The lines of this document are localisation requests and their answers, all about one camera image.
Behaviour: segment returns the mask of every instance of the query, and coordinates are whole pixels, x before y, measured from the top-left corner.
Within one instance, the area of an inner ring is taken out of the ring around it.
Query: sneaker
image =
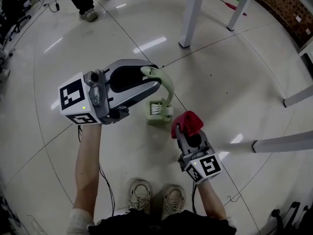
[[[180,213],[185,204],[185,191],[182,187],[171,185],[164,193],[163,197],[163,210],[161,220],[166,219],[168,216]]]
[[[93,9],[86,11],[83,15],[79,14],[79,17],[82,20],[86,20],[87,22],[92,22],[93,20],[98,18],[98,14],[95,13]]]
[[[133,182],[129,189],[129,205],[128,208],[144,211],[150,214],[150,202],[152,197],[152,187],[145,180],[137,180]]]

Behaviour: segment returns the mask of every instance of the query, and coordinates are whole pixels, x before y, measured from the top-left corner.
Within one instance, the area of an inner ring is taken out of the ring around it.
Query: red object
[[[223,0],[221,0],[221,1],[222,1],[223,3],[225,3],[229,8],[231,8],[231,9],[233,9],[233,10],[236,10],[236,9],[237,9],[236,6],[234,6],[234,5],[232,5],[232,4],[228,3],[228,2],[225,2],[225,1],[223,1]]]
[[[171,131],[173,139],[177,138],[175,128],[178,123],[180,125],[180,130],[188,137],[198,134],[203,127],[203,122],[196,114],[194,114],[192,111],[186,111],[184,114],[180,115],[173,121]]]

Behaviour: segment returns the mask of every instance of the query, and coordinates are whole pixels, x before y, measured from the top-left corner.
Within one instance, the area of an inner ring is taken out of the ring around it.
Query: black shorts
[[[234,235],[236,228],[231,227],[227,220],[196,215],[183,211],[158,222],[143,211],[130,209],[126,215],[102,219],[97,225],[88,227],[90,235],[104,234],[137,234],[137,233],[175,233],[175,234],[205,234]]]

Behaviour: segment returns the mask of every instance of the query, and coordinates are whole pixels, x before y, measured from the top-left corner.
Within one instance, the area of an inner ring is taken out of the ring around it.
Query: shoelace
[[[128,208],[134,208],[136,210],[141,211],[142,209],[144,209],[146,207],[146,205],[149,204],[149,200],[146,198],[140,198],[140,197],[136,197],[135,201],[131,200],[131,204],[128,206]]]
[[[166,209],[170,215],[173,215],[179,212],[181,208],[179,201],[180,199],[172,199],[172,200],[167,199],[166,200]]]

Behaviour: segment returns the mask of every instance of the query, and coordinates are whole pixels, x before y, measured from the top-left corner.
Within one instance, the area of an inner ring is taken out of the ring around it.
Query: white sneaker
[[[93,20],[98,18],[98,14],[95,13],[93,9],[86,11],[83,15],[79,14],[79,17],[82,20],[86,20],[87,22],[92,22]]]
[[[152,197],[152,187],[145,180],[137,180],[132,183],[129,189],[128,208],[144,211],[150,214],[150,202]]]
[[[166,219],[168,216],[180,213],[185,204],[185,191],[182,187],[171,185],[164,193],[163,197],[163,210],[161,220]]]

